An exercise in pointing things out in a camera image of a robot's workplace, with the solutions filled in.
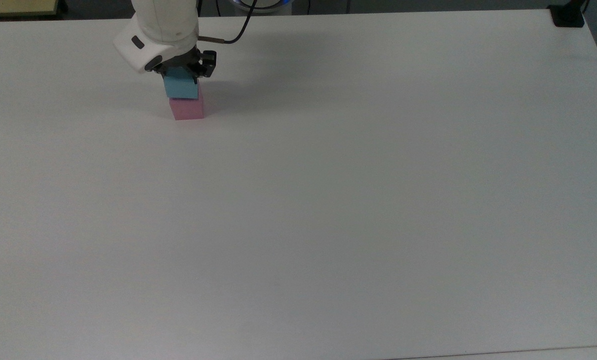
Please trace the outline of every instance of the table surface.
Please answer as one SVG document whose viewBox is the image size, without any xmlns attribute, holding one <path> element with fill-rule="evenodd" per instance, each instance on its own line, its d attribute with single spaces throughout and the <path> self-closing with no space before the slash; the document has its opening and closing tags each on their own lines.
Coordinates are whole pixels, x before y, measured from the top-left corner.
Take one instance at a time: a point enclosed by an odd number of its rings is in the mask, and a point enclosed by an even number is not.
<svg viewBox="0 0 597 360">
<path fill-rule="evenodd" d="M 59 0 L 0 0 L 0 16 L 52 15 Z"/>
<path fill-rule="evenodd" d="M 587 27 L 255 18 L 174 121 L 126 22 L 0 23 L 0 359 L 597 346 Z"/>
<path fill-rule="evenodd" d="M 597 360 L 597 347 L 456 355 L 443 360 Z"/>
</svg>

